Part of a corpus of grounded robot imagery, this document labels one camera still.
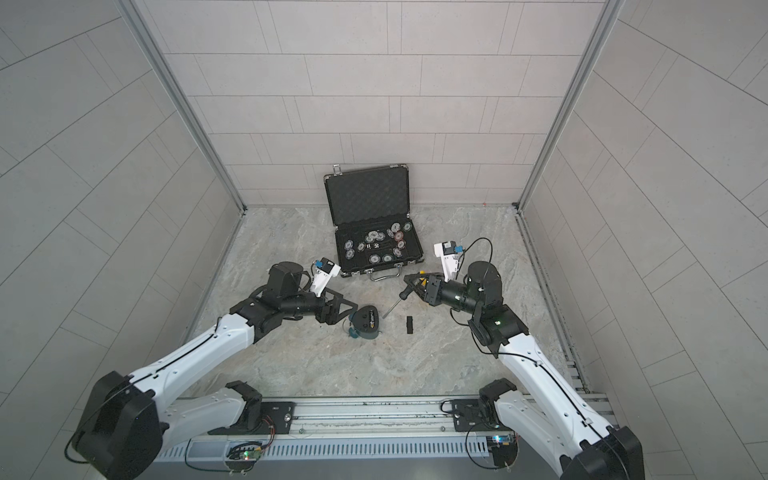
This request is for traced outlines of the black yellow screwdriver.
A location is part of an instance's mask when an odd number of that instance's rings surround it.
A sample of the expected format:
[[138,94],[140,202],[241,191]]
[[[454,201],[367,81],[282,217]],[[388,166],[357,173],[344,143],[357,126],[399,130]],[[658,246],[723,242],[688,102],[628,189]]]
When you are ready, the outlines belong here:
[[398,299],[395,301],[395,303],[381,316],[381,319],[385,319],[401,302],[405,300],[400,299],[400,293],[398,294]]

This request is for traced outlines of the teal alarm clock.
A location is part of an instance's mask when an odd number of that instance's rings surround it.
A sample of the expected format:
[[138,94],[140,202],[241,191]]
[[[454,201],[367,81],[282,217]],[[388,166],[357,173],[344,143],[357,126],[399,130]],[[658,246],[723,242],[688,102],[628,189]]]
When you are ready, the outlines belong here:
[[351,338],[376,339],[380,333],[378,309],[373,305],[358,308],[350,317],[347,333]]

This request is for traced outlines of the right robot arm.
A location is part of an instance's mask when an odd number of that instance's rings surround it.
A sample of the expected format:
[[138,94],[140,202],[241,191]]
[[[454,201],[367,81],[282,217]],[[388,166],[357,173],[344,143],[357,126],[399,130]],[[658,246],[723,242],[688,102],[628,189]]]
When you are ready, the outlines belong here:
[[470,314],[468,328],[484,354],[514,376],[483,387],[483,423],[511,429],[562,479],[642,479],[640,440],[627,427],[615,428],[546,358],[528,327],[503,300],[496,267],[476,261],[465,280],[440,273],[405,276],[400,297],[416,294],[431,306]]

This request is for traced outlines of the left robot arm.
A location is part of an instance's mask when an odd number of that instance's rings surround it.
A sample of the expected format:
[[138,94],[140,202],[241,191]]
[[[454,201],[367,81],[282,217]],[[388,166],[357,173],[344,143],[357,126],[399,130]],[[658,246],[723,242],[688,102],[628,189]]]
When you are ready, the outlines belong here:
[[283,261],[266,284],[219,317],[215,324],[165,357],[128,375],[112,371],[93,386],[78,425],[64,447],[65,458],[89,464],[107,479],[135,479],[163,451],[197,435],[277,432],[262,411],[262,395],[243,381],[197,398],[183,393],[216,366],[243,351],[283,321],[313,315],[334,325],[357,306],[328,289],[341,268],[327,258],[312,271]]

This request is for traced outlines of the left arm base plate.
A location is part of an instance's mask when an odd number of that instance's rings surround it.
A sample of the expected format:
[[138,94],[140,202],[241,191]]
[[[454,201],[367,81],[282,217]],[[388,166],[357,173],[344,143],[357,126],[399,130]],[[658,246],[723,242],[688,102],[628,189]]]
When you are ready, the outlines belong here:
[[238,420],[227,429],[228,435],[287,435],[295,409],[296,403],[288,401],[247,403]]

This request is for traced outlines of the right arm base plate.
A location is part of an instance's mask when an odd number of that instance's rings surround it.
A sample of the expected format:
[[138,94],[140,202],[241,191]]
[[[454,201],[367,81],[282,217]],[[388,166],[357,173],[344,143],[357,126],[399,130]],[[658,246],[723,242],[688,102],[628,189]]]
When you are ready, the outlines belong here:
[[490,407],[479,398],[449,399],[440,405],[440,410],[448,415],[456,432],[494,431],[511,432],[491,412]]

